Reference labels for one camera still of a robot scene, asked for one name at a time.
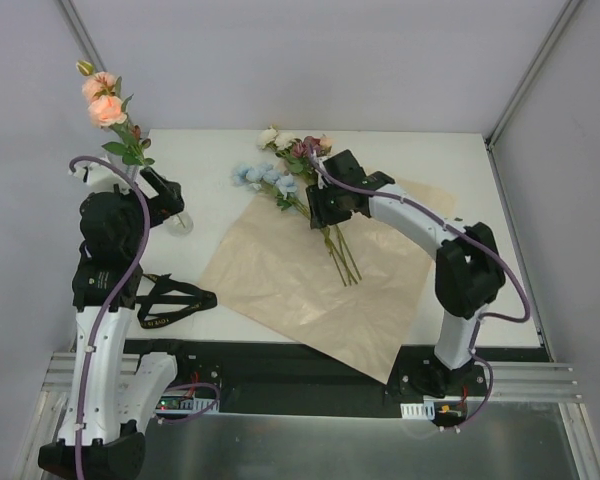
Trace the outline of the artificial flower bunch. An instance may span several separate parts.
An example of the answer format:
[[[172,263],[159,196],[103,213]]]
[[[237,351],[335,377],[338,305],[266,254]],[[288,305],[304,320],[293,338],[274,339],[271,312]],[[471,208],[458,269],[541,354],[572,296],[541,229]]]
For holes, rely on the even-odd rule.
[[[329,185],[315,168],[318,160],[328,158],[332,150],[330,138],[312,135],[303,138],[275,126],[263,130],[256,140],[261,150],[269,150],[281,161],[279,168],[269,164],[253,167],[245,174],[248,185],[275,201],[281,211],[295,210],[318,230],[325,248],[345,286],[362,280],[344,234],[337,223],[348,218],[337,209]]]

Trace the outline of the blue flower stem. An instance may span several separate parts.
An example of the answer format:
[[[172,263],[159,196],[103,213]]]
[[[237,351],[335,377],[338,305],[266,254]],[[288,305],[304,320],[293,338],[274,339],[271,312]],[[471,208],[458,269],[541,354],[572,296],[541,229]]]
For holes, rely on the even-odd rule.
[[[301,200],[299,186],[292,174],[283,173],[270,163],[239,164],[232,169],[230,178],[236,187],[245,187],[271,198],[280,211],[295,210],[310,219],[309,207]]]

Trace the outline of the orange wrapping paper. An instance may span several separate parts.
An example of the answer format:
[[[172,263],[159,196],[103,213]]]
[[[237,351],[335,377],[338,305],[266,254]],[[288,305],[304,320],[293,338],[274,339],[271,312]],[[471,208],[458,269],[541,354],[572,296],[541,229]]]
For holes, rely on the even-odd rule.
[[[356,215],[341,225],[361,279],[345,285],[324,237],[253,192],[204,270],[220,304],[387,382],[416,318],[432,260],[398,231]]]

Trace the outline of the black ribbon gold lettering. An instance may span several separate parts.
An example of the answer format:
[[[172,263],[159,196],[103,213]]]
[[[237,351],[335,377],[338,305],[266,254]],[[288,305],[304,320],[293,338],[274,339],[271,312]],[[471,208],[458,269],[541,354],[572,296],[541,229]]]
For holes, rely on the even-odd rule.
[[[176,281],[170,274],[145,273],[143,278],[153,284],[146,295],[137,297],[137,319],[144,330],[164,328],[195,313],[218,306],[214,292],[187,282]]]

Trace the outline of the peach rose stem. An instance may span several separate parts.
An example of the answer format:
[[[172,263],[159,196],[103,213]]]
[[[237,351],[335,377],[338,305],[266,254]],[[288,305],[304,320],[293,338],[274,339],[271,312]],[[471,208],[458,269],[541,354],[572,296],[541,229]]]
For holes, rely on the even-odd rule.
[[[114,133],[117,138],[102,145],[102,160],[118,167],[134,180],[142,178],[155,191],[148,200],[152,221],[164,224],[174,236],[186,236],[193,230],[193,221],[185,211],[181,186],[166,179],[154,169],[154,160],[145,155],[151,140],[141,133],[128,113],[130,97],[121,95],[122,78],[99,71],[91,63],[80,60],[76,69],[85,78],[81,91],[87,103],[87,113],[93,126]]]

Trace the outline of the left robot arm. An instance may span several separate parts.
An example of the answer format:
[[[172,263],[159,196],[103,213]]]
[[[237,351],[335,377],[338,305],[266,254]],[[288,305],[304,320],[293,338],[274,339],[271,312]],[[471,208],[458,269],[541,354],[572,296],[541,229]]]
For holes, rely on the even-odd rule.
[[[56,440],[40,448],[38,465],[62,479],[135,479],[145,432],[166,388],[184,387],[190,363],[149,353],[132,377],[121,378],[127,332],[136,318],[139,260],[149,230],[184,209],[180,187],[152,168],[141,171],[155,190],[127,193],[116,181],[80,206],[80,261],[72,281],[76,352],[71,394]]]

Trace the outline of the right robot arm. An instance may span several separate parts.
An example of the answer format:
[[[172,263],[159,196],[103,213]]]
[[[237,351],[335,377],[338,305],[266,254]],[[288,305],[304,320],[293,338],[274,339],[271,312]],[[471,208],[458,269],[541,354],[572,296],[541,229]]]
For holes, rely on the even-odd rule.
[[[351,151],[309,157],[318,182],[307,188],[314,228],[338,225],[359,213],[420,247],[434,262],[434,291],[443,308],[431,359],[409,376],[411,387],[434,398],[461,388],[474,360],[479,317],[504,286],[495,238],[483,223],[450,223],[416,201],[387,174],[368,174]]]

